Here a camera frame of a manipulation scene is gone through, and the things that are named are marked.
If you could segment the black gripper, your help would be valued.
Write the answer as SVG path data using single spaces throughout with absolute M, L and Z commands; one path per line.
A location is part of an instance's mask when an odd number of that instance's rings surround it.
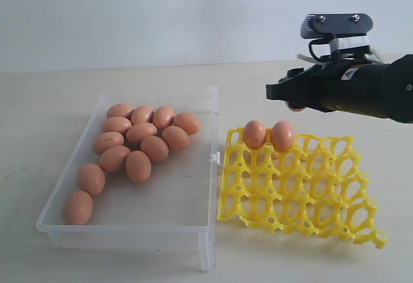
M 296 109 L 340 111 L 411 123 L 412 55 L 386 64 L 343 59 L 325 66 L 294 68 L 276 84 L 266 86 L 266 98 L 285 101 Z

